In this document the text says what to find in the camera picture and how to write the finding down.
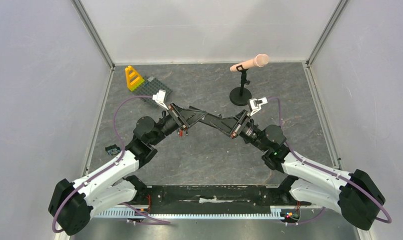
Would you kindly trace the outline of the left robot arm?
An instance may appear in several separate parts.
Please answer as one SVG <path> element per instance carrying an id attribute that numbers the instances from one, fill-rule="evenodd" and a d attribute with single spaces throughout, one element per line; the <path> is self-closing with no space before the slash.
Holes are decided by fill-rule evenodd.
<path id="1" fill-rule="evenodd" d="M 75 235 L 109 208 L 147 200 L 147 186 L 132 173 L 157 154 L 155 145 L 176 130 L 188 130 L 205 120 L 207 114 L 204 110 L 170 104 L 158 121 L 150 116 L 141 117 L 130 143 L 112 160 L 81 178 L 62 179 L 56 184 L 48 207 L 53 216 L 53 232 Z"/>

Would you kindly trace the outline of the black remote with buttons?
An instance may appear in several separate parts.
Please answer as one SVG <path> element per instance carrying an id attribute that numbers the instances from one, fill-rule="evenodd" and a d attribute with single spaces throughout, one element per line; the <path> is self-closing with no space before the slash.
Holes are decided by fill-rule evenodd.
<path id="1" fill-rule="evenodd" d="M 208 112 L 207 115 L 206 115 L 203 119 L 201 119 L 199 122 L 201 122 L 201 123 L 203 123 L 203 124 L 205 124 L 205 125 L 208 125 L 208 126 L 210 126 L 210 127 L 215 128 L 215 127 L 210 123 L 210 121 L 211 121 L 211 120 L 214 120 L 214 119 L 221 119 L 221 118 L 223 118 L 221 114 L 214 115 L 214 114 Z"/>

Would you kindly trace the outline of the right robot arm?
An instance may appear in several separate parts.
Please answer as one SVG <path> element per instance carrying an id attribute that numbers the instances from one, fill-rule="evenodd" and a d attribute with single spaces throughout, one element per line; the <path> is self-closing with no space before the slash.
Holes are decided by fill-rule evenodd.
<path id="1" fill-rule="evenodd" d="M 334 169 L 294 151 L 282 128 L 270 124 L 264 129 L 245 110 L 233 117 L 208 115 L 204 122 L 230 138 L 241 137 L 262 151 L 262 160 L 271 170 L 287 174 L 291 183 L 278 190 L 284 204 L 309 202 L 341 214 L 353 226 L 368 231 L 377 221 L 386 199 L 363 170 Z"/>

